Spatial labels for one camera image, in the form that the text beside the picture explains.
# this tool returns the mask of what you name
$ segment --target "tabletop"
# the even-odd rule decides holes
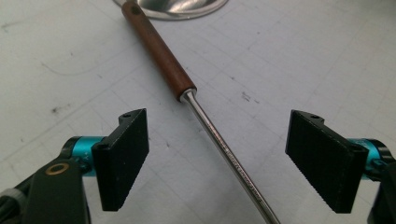
[[[365,223],[378,183],[335,214],[285,153],[290,111],[396,154],[396,2],[230,0],[187,21],[151,20],[197,100],[282,223]],[[84,177],[92,223],[263,223],[200,123],[177,102],[111,0],[0,2],[0,190],[72,136],[109,135],[148,112],[150,153],[117,213]]]

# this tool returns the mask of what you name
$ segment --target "brown handle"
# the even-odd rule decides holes
[[[196,89],[140,6],[134,1],[126,2],[122,5],[122,13],[144,43],[176,99],[180,101],[180,96],[184,91]]]

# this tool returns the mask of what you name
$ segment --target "metal shaft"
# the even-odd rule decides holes
[[[207,134],[209,134],[212,141],[215,143],[220,154],[224,157],[224,159],[232,168],[233,173],[236,175],[239,182],[244,187],[250,199],[255,203],[256,207],[259,209],[265,221],[269,224],[280,224],[275,213],[272,211],[270,205],[267,203],[267,201],[264,200],[259,190],[254,185],[253,181],[250,179],[250,177],[245,172],[242,165],[239,163],[238,159],[235,157],[233,152],[230,150],[230,148],[227,146],[225,141],[222,139],[221,135],[216,130],[216,127],[207,117],[205,111],[200,107],[200,105],[196,101],[195,93],[196,90],[193,89],[186,90],[181,95],[180,100],[184,103],[189,104],[193,113],[201,122],[202,126],[205,128]]]

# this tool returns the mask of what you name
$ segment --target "silver metal object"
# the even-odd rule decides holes
[[[179,21],[209,14],[228,0],[114,0],[120,7],[127,1],[135,1],[148,17]]]
[[[205,128],[207,134],[209,134],[212,141],[215,143],[220,154],[223,156],[223,158],[232,168],[233,173],[236,175],[239,182],[244,187],[250,199],[255,203],[256,207],[259,209],[265,221],[270,224],[280,224],[279,220],[277,219],[275,213],[272,211],[268,202],[264,200],[259,190],[254,185],[253,181],[248,176],[248,173],[245,172],[244,168],[239,163],[238,159],[235,157],[233,152],[230,150],[230,148],[227,146],[225,141],[222,139],[219,132],[216,130],[216,127],[207,117],[205,111],[196,101],[195,93],[196,90],[193,89],[186,90],[180,97],[181,102],[187,103],[191,107],[193,113],[198,118],[202,126]]]

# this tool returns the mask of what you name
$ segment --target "metal bowl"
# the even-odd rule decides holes
[[[122,6],[125,0],[114,0]],[[146,16],[160,20],[188,20],[211,13],[228,0],[128,0],[136,1]]]

